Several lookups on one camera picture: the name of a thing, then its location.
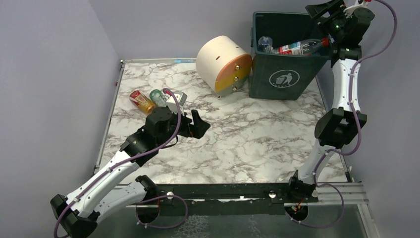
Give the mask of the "clear bottle red label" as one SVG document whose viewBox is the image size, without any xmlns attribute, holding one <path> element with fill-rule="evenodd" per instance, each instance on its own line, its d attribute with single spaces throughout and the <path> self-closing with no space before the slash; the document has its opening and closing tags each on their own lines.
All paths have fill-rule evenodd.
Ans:
<svg viewBox="0 0 420 238">
<path fill-rule="evenodd" d="M 330 45 L 328 38 L 307 39 L 271 49 L 271 53 L 293 56 L 320 56 L 320 52 Z"/>
</svg>

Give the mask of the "green tinted water bottle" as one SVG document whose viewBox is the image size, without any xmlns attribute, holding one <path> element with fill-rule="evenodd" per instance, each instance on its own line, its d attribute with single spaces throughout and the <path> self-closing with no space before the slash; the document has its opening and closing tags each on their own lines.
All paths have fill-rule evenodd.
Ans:
<svg viewBox="0 0 420 238">
<path fill-rule="evenodd" d="M 159 107 L 166 107 L 167 97 L 165 94 L 158 89 L 154 89 L 150 92 L 150 99 Z"/>
</svg>

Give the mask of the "red label amber tea bottle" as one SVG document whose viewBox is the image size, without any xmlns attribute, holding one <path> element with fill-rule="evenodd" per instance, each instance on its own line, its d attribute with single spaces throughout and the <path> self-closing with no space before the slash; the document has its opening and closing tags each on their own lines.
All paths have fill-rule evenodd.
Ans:
<svg viewBox="0 0 420 238">
<path fill-rule="evenodd" d="M 143 113 L 149 115 L 157 105 L 138 90 L 133 91 L 129 95 L 130 101 Z"/>
</svg>

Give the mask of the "cream orange yellow drawer unit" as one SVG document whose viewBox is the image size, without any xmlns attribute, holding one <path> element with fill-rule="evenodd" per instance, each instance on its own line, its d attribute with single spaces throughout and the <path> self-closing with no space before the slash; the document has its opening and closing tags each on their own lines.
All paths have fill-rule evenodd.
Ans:
<svg viewBox="0 0 420 238">
<path fill-rule="evenodd" d="M 252 64 L 252 56 L 224 35 L 205 43 L 196 57 L 198 75 L 220 97 L 243 86 Z"/>
</svg>

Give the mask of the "crushed clear bottle pink label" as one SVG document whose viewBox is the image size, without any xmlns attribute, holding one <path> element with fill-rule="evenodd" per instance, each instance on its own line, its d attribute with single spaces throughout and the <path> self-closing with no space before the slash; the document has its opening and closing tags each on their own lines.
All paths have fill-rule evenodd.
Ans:
<svg viewBox="0 0 420 238">
<path fill-rule="evenodd" d="M 272 52 L 272 38 L 269 36 L 261 36 L 258 40 L 257 50 L 262 53 L 271 53 Z"/>
</svg>

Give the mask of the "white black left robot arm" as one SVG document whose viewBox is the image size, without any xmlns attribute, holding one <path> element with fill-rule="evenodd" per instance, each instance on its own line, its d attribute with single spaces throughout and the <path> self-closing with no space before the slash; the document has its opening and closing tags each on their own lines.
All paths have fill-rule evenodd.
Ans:
<svg viewBox="0 0 420 238">
<path fill-rule="evenodd" d="M 57 194 L 51 201 L 55 229 L 62 226 L 71 238 L 87 238 L 109 215 L 153 193 L 154 183 L 141 177 L 122 189 L 115 187 L 137 171 L 177 136 L 202 138 L 210 124 L 197 110 L 188 118 L 181 111 L 156 107 L 143 127 L 126 138 L 114 157 L 93 177 L 68 195 Z"/>
</svg>

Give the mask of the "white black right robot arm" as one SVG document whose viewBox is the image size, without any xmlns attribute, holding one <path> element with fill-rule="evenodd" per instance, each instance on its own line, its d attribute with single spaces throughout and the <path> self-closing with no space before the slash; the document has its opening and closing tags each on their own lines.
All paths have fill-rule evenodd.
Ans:
<svg viewBox="0 0 420 238">
<path fill-rule="evenodd" d="M 360 136 L 367 116 L 358 103 L 358 73 L 361 66 L 360 41 L 374 19 L 367 0 L 346 6 L 330 0 L 305 7 L 310 18 L 333 39 L 331 69 L 334 76 L 332 108 L 315 125 L 315 145 L 308 160 L 289 179 L 290 196 L 312 197 L 316 179 L 334 153 L 339 153 Z"/>
</svg>

